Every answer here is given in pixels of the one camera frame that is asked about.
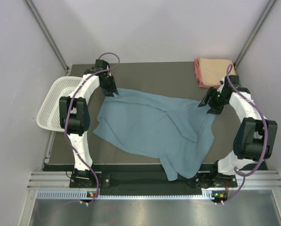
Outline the blue t shirt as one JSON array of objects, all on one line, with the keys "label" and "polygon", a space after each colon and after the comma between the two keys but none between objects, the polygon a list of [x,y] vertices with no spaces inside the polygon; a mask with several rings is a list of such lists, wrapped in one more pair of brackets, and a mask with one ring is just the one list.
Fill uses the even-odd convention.
[{"label": "blue t shirt", "polygon": [[127,153],[159,159],[169,181],[194,177],[214,141],[209,108],[196,100],[118,92],[104,99],[94,134]]}]

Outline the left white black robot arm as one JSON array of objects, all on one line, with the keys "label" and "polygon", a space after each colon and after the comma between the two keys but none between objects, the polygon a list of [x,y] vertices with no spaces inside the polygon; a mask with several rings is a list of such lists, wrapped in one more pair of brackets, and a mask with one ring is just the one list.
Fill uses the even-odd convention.
[{"label": "left white black robot arm", "polygon": [[88,102],[97,88],[100,88],[106,97],[118,94],[110,64],[101,58],[96,60],[95,66],[84,72],[82,80],[71,94],[59,99],[60,126],[64,129],[65,139],[72,147],[75,160],[70,188],[98,185],[97,176],[92,169],[93,160],[89,154],[87,135],[90,127]]}]

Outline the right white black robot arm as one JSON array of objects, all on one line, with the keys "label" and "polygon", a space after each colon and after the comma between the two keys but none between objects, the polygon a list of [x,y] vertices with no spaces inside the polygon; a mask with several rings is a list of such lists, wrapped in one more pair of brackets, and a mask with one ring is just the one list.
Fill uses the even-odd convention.
[{"label": "right white black robot arm", "polygon": [[195,176],[196,186],[201,188],[236,187],[236,171],[271,157],[278,128],[276,121],[268,120],[257,110],[250,91],[239,85],[239,76],[225,76],[220,84],[218,89],[208,89],[199,107],[209,106],[209,114],[220,115],[224,106],[230,105],[241,124],[233,141],[233,150],[216,161],[208,174]]}]

